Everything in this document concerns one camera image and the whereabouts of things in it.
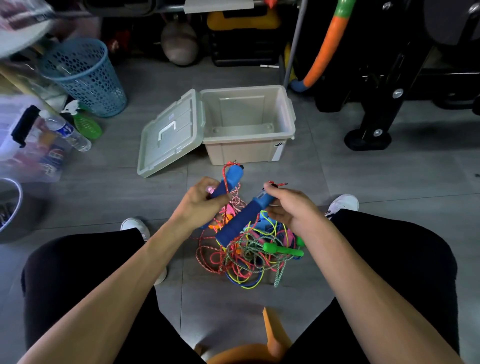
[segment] jump rope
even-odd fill
[[[300,250],[304,246],[302,239],[295,236],[285,224],[269,218],[267,212],[262,210],[253,222],[249,222],[240,234],[235,234],[237,236],[227,244],[223,241],[222,245],[215,236],[206,236],[212,232],[217,235],[230,221],[233,223],[234,217],[243,209],[250,206],[238,196],[240,183],[236,186],[228,185],[226,169],[232,166],[241,167],[235,162],[225,164],[221,182],[225,184],[225,191],[230,191],[232,199],[220,210],[219,218],[216,216],[208,227],[202,227],[204,229],[200,237],[196,238],[198,248],[195,257],[205,270],[225,274],[232,283],[245,289],[255,288],[264,277],[265,271],[271,269],[276,273],[274,287],[278,287],[287,261],[301,259],[303,256],[303,251]],[[268,182],[274,186],[286,184]]]

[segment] orange stool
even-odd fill
[[[245,362],[278,363],[292,340],[283,329],[282,323],[273,308],[264,308],[267,344],[247,344],[221,352],[207,360],[207,364],[236,364]],[[201,354],[202,347],[197,345],[195,351]]]

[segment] forearm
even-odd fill
[[[371,363],[461,363],[435,328],[317,216],[304,241]]]
[[[189,236],[165,223],[127,262],[47,331],[22,364],[111,363],[159,274]]]

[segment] left hand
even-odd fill
[[[219,181],[210,177],[203,177],[195,186],[190,187],[180,204],[173,212],[170,220],[174,220],[189,230],[208,223],[231,199],[230,194],[207,200],[208,186],[216,188]]]

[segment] white sneaker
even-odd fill
[[[148,227],[143,223],[143,221],[137,218],[127,218],[120,225],[120,230],[128,230],[133,228],[138,229],[145,241],[150,239],[150,232],[148,231]]]
[[[137,218],[127,218],[120,225],[120,230],[128,230],[133,228],[138,229],[138,231],[142,234],[142,237],[145,242],[148,239],[150,239],[150,231],[148,231],[148,227],[143,223],[143,221]],[[167,277],[167,268],[165,268],[165,270],[162,273],[160,273],[160,276],[157,278],[154,285],[162,283],[166,277]]]
[[[358,211],[358,199],[352,194],[343,194],[337,197],[328,207],[328,211],[325,213],[325,216],[331,218],[332,215],[336,214],[339,210],[343,208],[347,210]]]

